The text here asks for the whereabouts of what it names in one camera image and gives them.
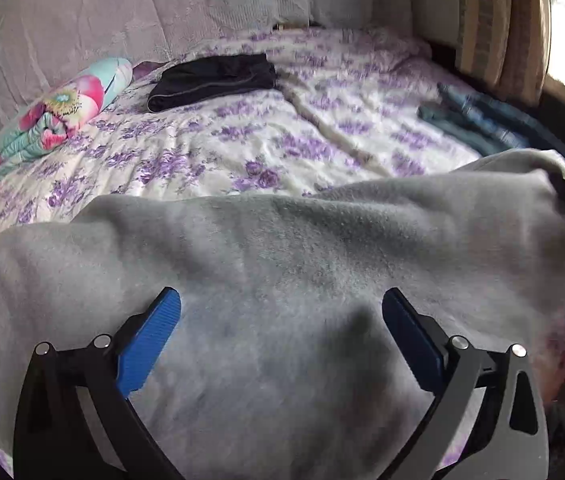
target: metal screw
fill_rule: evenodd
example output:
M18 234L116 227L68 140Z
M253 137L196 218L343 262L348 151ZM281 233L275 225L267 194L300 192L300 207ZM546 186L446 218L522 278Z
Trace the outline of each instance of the metal screw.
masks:
M454 335L451 338L451 344L458 350L466 350L469 348L469 341L461 335Z
M522 345L515 344L511 347L511 351L518 357L524 357L527 355L527 349Z
M45 355L50 349L49 343L38 343L36 345L36 353L38 355Z
M109 344L112 342L111 336L107 334L101 334L96 339L94 339L94 346L96 348L107 348Z

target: floral pillow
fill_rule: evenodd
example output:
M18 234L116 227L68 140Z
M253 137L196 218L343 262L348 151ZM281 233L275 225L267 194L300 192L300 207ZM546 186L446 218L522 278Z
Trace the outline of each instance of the floral pillow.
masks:
M0 131L0 180L71 138L131 82L131 63L102 59L42 97Z

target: pillow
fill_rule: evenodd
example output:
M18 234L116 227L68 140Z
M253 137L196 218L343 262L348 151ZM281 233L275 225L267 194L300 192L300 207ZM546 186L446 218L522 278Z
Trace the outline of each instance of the pillow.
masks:
M537 106L549 66L549 0L511 0L507 53L495 94Z
M507 52L511 0L460 0L456 67L493 89Z
M129 61L102 59L36 101L0 131L0 180L72 137L130 82Z

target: folded cloth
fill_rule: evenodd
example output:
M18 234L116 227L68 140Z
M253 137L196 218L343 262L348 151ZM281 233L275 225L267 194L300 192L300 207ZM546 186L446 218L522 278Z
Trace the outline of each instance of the folded cloth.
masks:
M467 120L460 112L450 110L443 105L427 103L418 108L418 117L440 128L446 135L476 150L480 155L488 156L512 148L527 147L526 139L509 131L498 132L491 136Z
M274 87L276 71L266 54L202 57L165 70L147 108L161 112L224 95Z
M73 136L131 82L131 63L99 60L42 97L0 130L0 180Z
M423 105L418 115L445 133L464 141L460 136L467 136L467 130L470 130L480 134L491 146L501 144L500 151L531 147L556 150L565 158L565 144L538 120L521 110L475 91L467 92L443 84L438 85L438 91L447 112L440 114ZM446 128L449 123L453 123L454 127ZM466 131L459 134L458 127ZM472 147L482 155L493 153Z

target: floral bedspread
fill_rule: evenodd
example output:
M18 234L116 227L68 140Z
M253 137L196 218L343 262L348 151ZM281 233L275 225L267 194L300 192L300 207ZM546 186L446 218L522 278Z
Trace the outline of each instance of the floral bedspread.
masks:
M253 52L275 64L276 89L147 112L150 90L176 62ZM428 56L424 43L384 29L243 32L201 43L0 182L0 232L70 221L101 194L308 196L365 179L453 170L477 155L416 117L421 102L437 99L437 82L458 82Z

